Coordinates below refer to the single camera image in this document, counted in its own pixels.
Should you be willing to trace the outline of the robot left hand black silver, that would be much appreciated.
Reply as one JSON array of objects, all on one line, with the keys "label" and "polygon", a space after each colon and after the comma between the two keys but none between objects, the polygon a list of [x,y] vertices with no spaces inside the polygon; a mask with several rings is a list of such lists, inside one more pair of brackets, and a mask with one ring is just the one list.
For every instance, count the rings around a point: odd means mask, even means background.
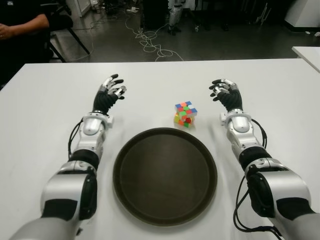
[{"label": "robot left hand black silver", "polygon": [[123,95],[127,91],[127,88],[124,85],[115,87],[115,85],[124,82],[123,79],[118,79],[118,76],[118,74],[113,74],[107,77],[100,85],[93,101],[93,112],[107,115],[109,109],[117,100],[123,100],[125,98]]}]

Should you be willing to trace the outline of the robot right hand black silver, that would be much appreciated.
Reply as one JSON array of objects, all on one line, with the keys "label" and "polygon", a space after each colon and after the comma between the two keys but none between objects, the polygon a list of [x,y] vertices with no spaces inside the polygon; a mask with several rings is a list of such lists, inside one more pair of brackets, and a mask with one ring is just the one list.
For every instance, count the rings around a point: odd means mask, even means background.
[{"label": "robot right hand black silver", "polygon": [[212,100],[221,102],[228,112],[243,110],[242,96],[236,83],[225,78],[217,79],[212,81],[209,89],[212,91]]}]

